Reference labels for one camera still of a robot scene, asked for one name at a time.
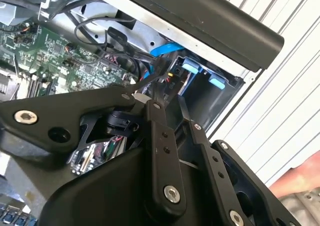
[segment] metal arm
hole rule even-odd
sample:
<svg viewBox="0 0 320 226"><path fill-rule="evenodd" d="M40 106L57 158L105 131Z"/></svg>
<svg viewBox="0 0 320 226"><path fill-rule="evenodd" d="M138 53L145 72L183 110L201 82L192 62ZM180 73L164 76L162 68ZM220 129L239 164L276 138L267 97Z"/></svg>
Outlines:
<svg viewBox="0 0 320 226"><path fill-rule="evenodd" d="M114 86L0 104L6 177L39 226L299 225L226 142L210 145L182 97L165 109L130 93ZM68 174L78 145L113 135L128 138L125 153Z"/></svg>

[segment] black plastic cover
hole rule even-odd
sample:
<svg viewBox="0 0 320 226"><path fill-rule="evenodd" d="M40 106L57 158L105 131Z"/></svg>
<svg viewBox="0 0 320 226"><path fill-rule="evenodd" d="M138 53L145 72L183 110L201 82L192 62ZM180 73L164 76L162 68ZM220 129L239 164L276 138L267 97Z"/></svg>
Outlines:
<svg viewBox="0 0 320 226"><path fill-rule="evenodd" d="M131 0L245 68L267 69L284 38L226 0Z"/></svg>

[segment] silver metal frame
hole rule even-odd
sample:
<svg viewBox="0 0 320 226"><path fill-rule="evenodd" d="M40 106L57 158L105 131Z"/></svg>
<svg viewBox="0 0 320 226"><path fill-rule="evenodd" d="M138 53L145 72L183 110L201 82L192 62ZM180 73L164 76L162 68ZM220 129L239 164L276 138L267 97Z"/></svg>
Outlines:
<svg viewBox="0 0 320 226"><path fill-rule="evenodd" d="M224 56L215 49L209 47L198 39L178 29L167 21L154 15L148 10L135 4L130 0L103 0L106 3L116 7L122 12L137 19L141 23L153 28L160 34L168 37L174 42L184 46L186 49L191 50L200 57L208 60L209 62L217 65L221 69L229 72L235 77L244 78L249 70L233 61L232 59Z"/></svg>

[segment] motherboard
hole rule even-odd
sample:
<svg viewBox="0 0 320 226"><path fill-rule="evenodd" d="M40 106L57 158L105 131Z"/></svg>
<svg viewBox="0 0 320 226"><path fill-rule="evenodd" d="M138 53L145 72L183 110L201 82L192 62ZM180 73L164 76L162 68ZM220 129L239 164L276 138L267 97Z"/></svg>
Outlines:
<svg viewBox="0 0 320 226"><path fill-rule="evenodd" d="M0 30L7 28L0 25ZM0 67L14 69L15 57L19 70L30 75L26 98L137 81L116 57L106 54L97 60L95 53L37 24L19 33L0 31Z"/></svg>

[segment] mounting hole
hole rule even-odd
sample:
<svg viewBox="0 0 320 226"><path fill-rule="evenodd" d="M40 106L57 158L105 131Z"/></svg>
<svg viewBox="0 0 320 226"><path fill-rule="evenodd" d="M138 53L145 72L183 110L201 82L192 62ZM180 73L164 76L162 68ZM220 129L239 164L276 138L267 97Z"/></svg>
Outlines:
<svg viewBox="0 0 320 226"><path fill-rule="evenodd" d="M132 130L133 132L137 131L139 129L139 124L137 123L133 123L130 126L130 130Z"/></svg>
<svg viewBox="0 0 320 226"><path fill-rule="evenodd" d="M56 143L66 143L71 139L70 133L63 127L53 127L48 131L49 138Z"/></svg>
<svg viewBox="0 0 320 226"><path fill-rule="evenodd" d="M170 149L168 147L164 147L163 148L163 151L166 153L166 154L170 154Z"/></svg>
<svg viewBox="0 0 320 226"><path fill-rule="evenodd" d="M224 179L225 178L225 176L224 176L224 174L222 173L222 172L218 172L218 175L220 176L220 178L222 178L222 179Z"/></svg>
<svg viewBox="0 0 320 226"><path fill-rule="evenodd" d="M279 226L286 226L285 222L283 222L280 218L277 218L276 222L278 223Z"/></svg>
<svg viewBox="0 0 320 226"><path fill-rule="evenodd" d="M81 8L81 14L82 14L82 15L85 14L86 8L87 8L87 5L86 5L86 4L82 6L82 8Z"/></svg>

